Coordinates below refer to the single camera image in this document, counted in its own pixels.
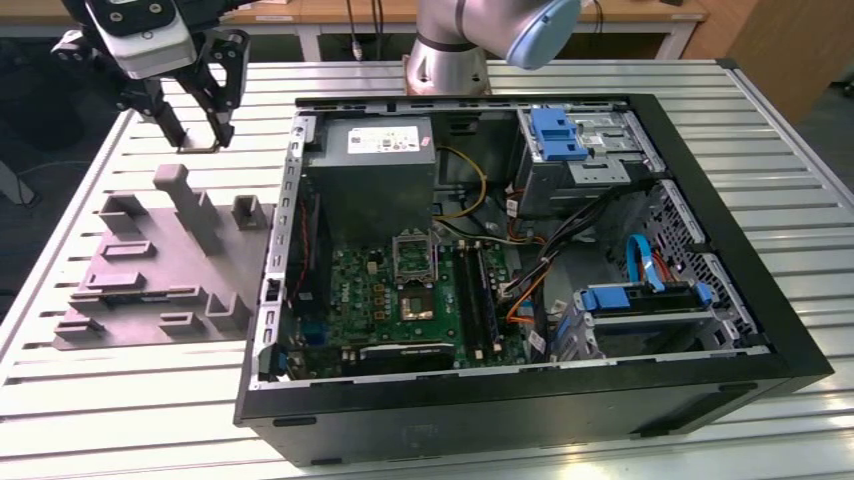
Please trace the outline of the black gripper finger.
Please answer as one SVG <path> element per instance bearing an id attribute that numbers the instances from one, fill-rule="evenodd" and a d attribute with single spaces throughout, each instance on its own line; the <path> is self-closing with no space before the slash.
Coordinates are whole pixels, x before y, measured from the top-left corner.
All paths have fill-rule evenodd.
<path id="1" fill-rule="evenodd" d="M 134 110 L 158 126 L 169 145 L 173 148 L 182 146 L 185 130 L 163 100 L 157 78 L 129 78 L 115 61 L 94 48 L 79 30 L 65 32 L 50 55 L 109 105 L 118 111 Z"/>
<path id="2" fill-rule="evenodd" d="M 193 40 L 198 47 L 193 97 L 205 111 L 216 144 L 228 147 L 234 131 L 230 117 L 245 91 L 250 37 L 240 29 L 208 30 L 194 34 Z"/>

